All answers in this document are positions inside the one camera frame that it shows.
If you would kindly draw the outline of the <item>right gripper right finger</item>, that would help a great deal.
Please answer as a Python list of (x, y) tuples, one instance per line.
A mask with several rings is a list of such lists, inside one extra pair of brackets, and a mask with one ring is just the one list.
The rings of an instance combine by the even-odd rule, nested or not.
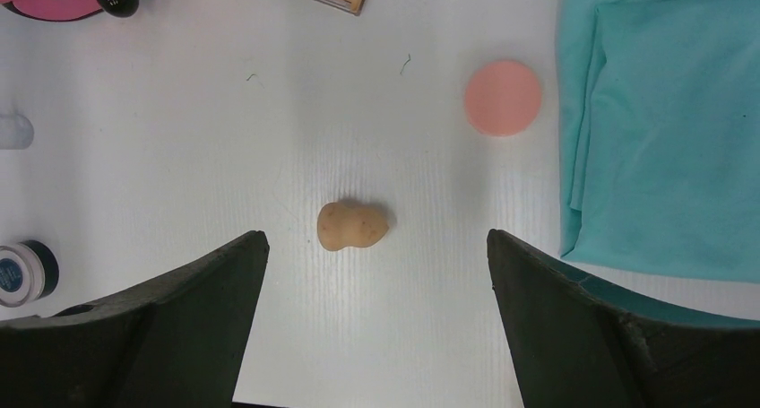
[(758, 406), (757, 321), (630, 291), (503, 230), (487, 246), (525, 406)]

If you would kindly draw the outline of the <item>gourd-shaped beige makeup sponge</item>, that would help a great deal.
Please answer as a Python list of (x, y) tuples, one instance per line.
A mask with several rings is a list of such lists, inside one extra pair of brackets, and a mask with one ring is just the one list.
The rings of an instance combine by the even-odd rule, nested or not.
[(389, 229), (390, 224), (385, 215), (377, 207), (365, 204), (326, 204), (320, 210), (316, 222), (321, 246), (332, 252), (346, 247), (372, 247)]

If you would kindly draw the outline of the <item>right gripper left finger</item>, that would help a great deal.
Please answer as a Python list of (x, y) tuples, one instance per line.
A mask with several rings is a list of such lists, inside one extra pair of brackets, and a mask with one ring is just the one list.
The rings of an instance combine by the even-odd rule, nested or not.
[(270, 247), (249, 231), (51, 317), (1, 324), (4, 407), (230, 407)]

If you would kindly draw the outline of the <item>round powder jar blue label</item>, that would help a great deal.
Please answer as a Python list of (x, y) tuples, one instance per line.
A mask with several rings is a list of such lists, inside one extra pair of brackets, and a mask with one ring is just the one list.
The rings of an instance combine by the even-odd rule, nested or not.
[(18, 308), (50, 295), (58, 285), (53, 252), (35, 239), (1, 246), (1, 305)]

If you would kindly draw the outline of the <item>pink round powder puff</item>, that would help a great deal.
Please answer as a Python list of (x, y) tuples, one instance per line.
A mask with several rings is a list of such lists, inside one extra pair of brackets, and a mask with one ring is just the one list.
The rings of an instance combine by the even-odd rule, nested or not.
[(489, 136), (521, 133), (537, 118), (541, 103), (539, 77), (512, 59), (483, 65), (471, 75), (463, 95), (469, 124)]

